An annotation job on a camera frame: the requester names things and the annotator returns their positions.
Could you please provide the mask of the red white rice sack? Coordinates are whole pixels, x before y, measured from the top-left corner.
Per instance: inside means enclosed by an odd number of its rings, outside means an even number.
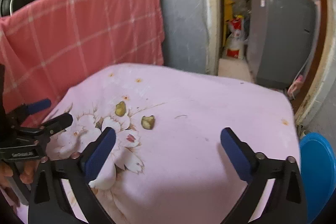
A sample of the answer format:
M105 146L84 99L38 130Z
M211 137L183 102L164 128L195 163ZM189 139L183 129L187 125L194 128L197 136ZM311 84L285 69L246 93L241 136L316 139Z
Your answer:
M245 29L244 16L235 15L232 20L227 23L229 31L228 38L224 46L226 57L242 60L245 53Z

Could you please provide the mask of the blue plastic bucket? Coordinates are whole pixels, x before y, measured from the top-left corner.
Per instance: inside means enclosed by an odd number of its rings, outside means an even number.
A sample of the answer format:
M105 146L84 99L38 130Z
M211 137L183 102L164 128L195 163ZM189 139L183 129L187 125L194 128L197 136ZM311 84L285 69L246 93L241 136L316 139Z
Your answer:
M299 142L307 223L327 223L335 213L335 154L325 137L312 132Z

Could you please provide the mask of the grey washing machine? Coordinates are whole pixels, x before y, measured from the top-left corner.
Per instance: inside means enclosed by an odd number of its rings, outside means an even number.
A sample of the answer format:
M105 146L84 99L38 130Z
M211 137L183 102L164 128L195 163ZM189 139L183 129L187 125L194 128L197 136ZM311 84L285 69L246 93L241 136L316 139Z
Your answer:
M315 20L311 0L251 0L247 63L256 84L291 85L311 53Z

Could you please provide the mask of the pink floral table cloth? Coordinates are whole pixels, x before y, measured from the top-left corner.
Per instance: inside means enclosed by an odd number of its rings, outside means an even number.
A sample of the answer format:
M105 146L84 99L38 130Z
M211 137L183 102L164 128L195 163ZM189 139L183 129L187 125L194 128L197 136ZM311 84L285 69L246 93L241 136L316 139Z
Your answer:
M116 116L124 101L127 112ZM120 64L70 88L47 116L73 124L47 148L53 160L83 151L102 130L117 135L90 186L117 223L219 223L246 184L221 146L222 129L269 158L300 158L291 105L280 92L225 77ZM155 116L152 130L141 125Z

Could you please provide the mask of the red checked counter cloth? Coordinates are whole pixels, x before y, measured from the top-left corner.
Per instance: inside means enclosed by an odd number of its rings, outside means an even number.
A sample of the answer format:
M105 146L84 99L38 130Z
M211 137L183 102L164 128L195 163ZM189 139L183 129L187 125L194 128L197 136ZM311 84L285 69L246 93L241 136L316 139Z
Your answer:
M1 18L3 107L45 98L120 63L162 65L160 0L37 0Z

